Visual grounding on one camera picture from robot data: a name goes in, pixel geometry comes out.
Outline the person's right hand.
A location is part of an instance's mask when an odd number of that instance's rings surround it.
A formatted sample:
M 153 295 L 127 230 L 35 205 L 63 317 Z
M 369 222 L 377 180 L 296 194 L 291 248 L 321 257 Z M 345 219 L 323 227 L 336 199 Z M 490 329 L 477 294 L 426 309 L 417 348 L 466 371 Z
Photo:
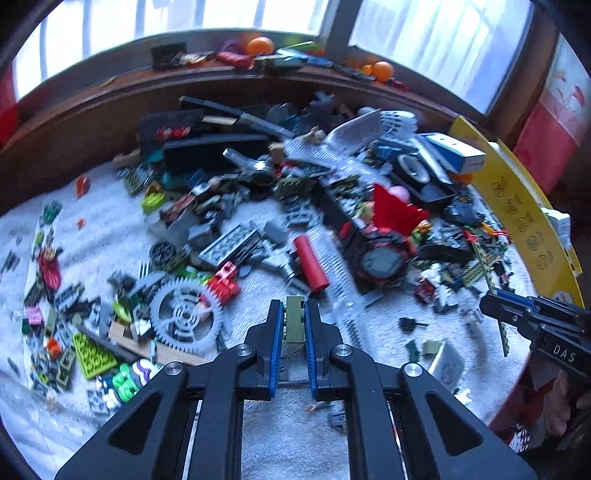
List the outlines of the person's right hand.
M 565 371 L 560 370 L 551 392 L 545 398 L 543 409 L 545 429 L 551 436 L 562 436 L 567 430 L 573 410 L 567 398 L 569 390 L 569 376 Z

